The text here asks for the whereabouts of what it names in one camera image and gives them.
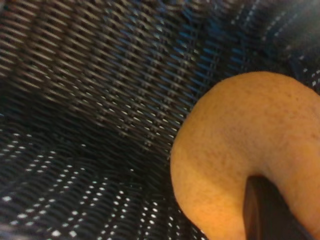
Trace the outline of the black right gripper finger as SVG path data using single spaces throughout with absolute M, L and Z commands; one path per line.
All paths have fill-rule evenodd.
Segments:
M 243 221 L 247 240 L 312 240 L 277 187 L 263 176 L 246 181 Z

